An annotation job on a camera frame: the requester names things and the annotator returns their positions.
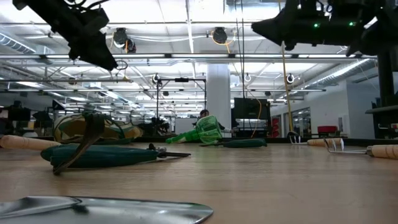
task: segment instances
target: metal frame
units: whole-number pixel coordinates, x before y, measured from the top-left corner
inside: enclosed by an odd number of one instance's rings
[[[185,80],[188,80],[188,82],[189,81],[195,82],[197,84],[197,86],[199,86],[199,88],[200,88],[200,90],[196,90],[195,89],[196,91],[204,91],[205,92],[205,109],[206,109],[206,104],[207,104],[207,100],[206,100],[207,99],[207,82],[206,82],[206,80],[202,79],[202,78],[186,78]],[[161,81],[165,81],[166,83],[164,83],[162,85],[162,88],[159,88],[160,87],[159,86],[159,82],[161,82]],[[158,79],[156,81],[156,118],[159,117],[159,91],[163,90],[163,88],[167,84],[169,84],[169,82],[171,82],[171,81],[179,82],[178,78],[160,78],[160,79]],[[204,89],[199,85],[198,81],[202,81],[202,82],[205,83],[205,88]]]

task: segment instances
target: table surface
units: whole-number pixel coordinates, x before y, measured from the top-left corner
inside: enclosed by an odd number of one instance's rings
[[[395,160],[288,144],[255,149],[179,144],[168,151],[192,157],[73,169],[57,177],[39,152],[0,149],[0,201],[73,195],[195,202],[214,209],[206,223],[398,222]]]

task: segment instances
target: ceiling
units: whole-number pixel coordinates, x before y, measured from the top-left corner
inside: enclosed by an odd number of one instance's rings
[[[87,5],[96,2],[87,0]],[[277,1],[261,0],[243,1],[243,13],[234,10],[233,5],[224,5],[223,0],[110,0],[101,5],[109,17],[109,24],[101,31],[107,34],[107,45],[114,54],[123,54],[123,50],[115,47],[113,44],[113,33],[118,27],[125,27],[127,34],[134,41],[138,54],[164,54],[164,53],[184,53],[184,54],[227,54],[228,49],[225,45],[217,45],[211,38],[211,32],[215,27],[224,27],[231,42],[228,47],[232,54],[239,54],[239,44],[244,45],[245,54],[281,54],[281,47],[271,41],[255,34],[250,27],[251,22],[261,21],[275,17],[279,12]],[[7,35],[19,43],[22,43],[32,49],[43,49],[46,46],[53,54],[67,54],[69,51],[68,43],[58,34],[53,34],[43,19],[41,19],[30,8],[18,11],[12,1],[0,2],[0,34]],[[319,45],[312,47],[307,44],[298,44],[293,51],[287,54],[343,54],[345,48],[341,46]],[[14,55],[21,54],[16,50],[12,50],[8,46],[0,45],[0,54]],[[206,78],[207,65],[214,63],[214,60],[172,60],[172,59],[132,59],[126,60],[129,66],[123,71],[108,71],[94,67],[88,64],[77,66],[68,60],[52,59],[51,64],[46,64],[37,60],[18,60],[18,59],[2,59],[3,71],[0,77],[3,79],[24,79],[37,80],[45,76],[54,80],[51,84],[40,84],[41,88],[54,89],[84,89],[89,88],[89,83],[77,83],[69,85],[66,82],[60,83],[57,80],[65,80],[70,77],[77,79],[97,80],[92,82],[92,86],[108,88],[108,89],[151,89],[154,88],[152,77],[157,74],[160,78]],[[317,75],[336,67],[341,63],[352,62],[341,60],[301,60],[297,62],[289,62],[285,64],[286,72],[296,77],[293,86],[300,86],[303,83],[313,80]],[[241,75],[241,66],[238,61],[229,63],[231,75],[235,76],[237,84],[234,88],[242,89],[241,82],[238,81],[237,75]],[[250,89],[278,89],[284,85],[283,63],[281,58],[275,61],[253,61],[244,64],[245,73],[249,74],[251,79],[246,82]],[[104,82],[103,80],[122,79],[126,77],[130,82]],[[40,88],[37,86],[22,85],[20,83],[12,83],[10,88]],[[173,88],[189,88],[198,91],[190,93],[170,92],[169,96],[161,96],[161,98],[169,99],[203,99],[204,93],[194,82],[175,83],[170,82],[164,89]],[[264,92],[253,92],[256,97],[265,98]],[[150,108],[154,103],[153,92],[114,92],[120,97],[117,100],[111,96],[98,96],[97,93],[58,93],[53,95],[55,98],[63,99],[65,96],[74,96],[86,98],[84,103],[101,103],[108,101],[110,103],[119,103],[120,99],[127,100],[129,103],[141,104],[141,111],[146,112],[144,108]],[[280,93],[274,93],[271,98],[276,98]],[[231,97],[242,96],[242,92],[231,92]],[[68,98],[67,101],[72,103],[82,103],[83,101]],[[182,108],[187,110],[172,110],[164,101],[162,107],[167,107],[165,114],[187,114],[187,112],[198,113],[202,109],[200,101],[190,102]],[[135,109],[120,106],[112,106],[113,109]]]

